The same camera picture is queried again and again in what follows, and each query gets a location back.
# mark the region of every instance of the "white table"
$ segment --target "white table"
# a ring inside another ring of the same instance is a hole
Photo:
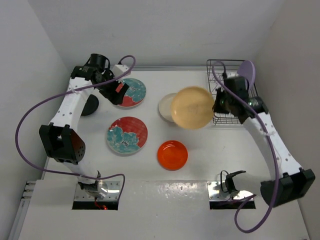
[[[173,240],[300,240],[309,239],[297,201],[279,206],[256,232],[244,234],[233,222],[235,210],[210,210],[206,181],[217,180],[221,170],[246,170],[268,176],[267,165],[244,129],[208,125],[185,130],[164,121],[158,102],[186,86],[208,87],[205,71],[135,71],[147,93],[132,109],[113,106],[99,95],[99,108],[81,118],[78,134],[102,176],[124,173],[127,178],[118,211],[71,210],[77,179],[46,173],[37,181],[20,240],[37,239],[173,239]],[[139,152],[121,156],[106,144],[106,132],[116,119],[132,116],[148,128],[148,139]],[[163,169],[157,150],[167,140],[185,144],[189,157],[177,171]],[[51,159],[48,169],[68,171]],[[257,209],[239,214],[240,225],[253,227],[267,205],[256,198]]]

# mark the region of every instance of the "white wall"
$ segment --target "white wall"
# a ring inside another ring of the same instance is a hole
[[[300,207],[320,238],[320,1],[287,0],[257,60],[257,87],[282,139],[318,177]]]
[[[204,65],[252,59],[283,0],[28,0],[67,68],[92,52],[115,63]]]
[[[0,239],[4,240],[26,181],[40,176],[16,151],[16,126],[34,104],[64,91],[69,73],[27,1],[1,1],[0,33]],[[41,166],[46,155],[38,130],[49,122],[59,101],[36,110],[22,126],[22,150]]]

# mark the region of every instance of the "wire dish rack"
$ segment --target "wire dish rack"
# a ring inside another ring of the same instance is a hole
[[[241,63],[244,60],[232,60],[232,59],[209,59],[206,61],[206,72],[208,77],[208,85],[209,85],[209,91],[211,92],[213,99],[217,98],[217,91],[216,89],[220,88],[221,85],[215,80],[214,75],[212,74],[212,65],[215,61],[222,61],[225,64],[226,67],[226,74],[229,77],[235,77],[238,76],[237,70],[238,67],[241,65]],[[216,75],[219,77],[219,80],[221,82],[224,82],[224,79],[222,77],[222,73],[224,72],[224,69],[222,66],[217,65],[214,66],[214,70]],[[256,89],[256,85],[254,84],[253,87],[249,90],[249,96],[250,97],[256,97],[258,96],[258,92]],[[214,113],[213,115],[213,124],[215,126],[222,126],[222,127],[236,127],[241,126],[241,123],[239,122],[238,118],[229,114],[224,113]]]

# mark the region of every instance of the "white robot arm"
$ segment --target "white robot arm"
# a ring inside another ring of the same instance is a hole
[[[269,111],[260,97],[249,97],[246,79],[242,76],[227,78],[224,74],[224,85],[229,91],[245,101],[257,113],[267,132],[261,126],[256,115],[247,107],[238,102],[227,91],[217,90],[217,97],[213,110],[216,113],[232,113],[245,129],[251,134],[267,164],[270,176],[262,177],[259,173],[249,174],[242,169],[226,176],[225,186],[228,192],[246,190],[255,195],[262,196],[269,205],[275,186],[276,172],[272,150],[266,135],[270,137],[275,158],[278,165],[279,181],[274,207],[303,197],[315,180],[311,169],[304,170],[302,166],[288,151],[280,138],[269,114]]]
[[[91,54],[84,66],[74,68],[67,91],[111,80],[129,69],[126,65],[117,64],[110,71],[105,69],[106,60],[107,58],[102,55]],[[98,88],[100,93],[114,105],[122,103],[129,88],[127,84],[120,85],[120,81],[121,79]],[[64,164],[71,172],[80,174],[78,183],[81,188],[98,197],[99,181],[81,177],[99,178],[100,173],[93,168],[94,164],[89,158],[83,160],[86,145],[77,134],[79,119],[86,104],[92,99],[90,96],[93,91],[92,87],[66,95],[49,125],[40,127],[39,134],[48,157]]]

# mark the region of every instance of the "yellow bowl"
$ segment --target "yellow bowl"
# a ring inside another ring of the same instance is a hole
[[[211,93],[198,86],[180,90],[171,103],[173,121],[184,129],[199,129],[214,117],[215,100]]]

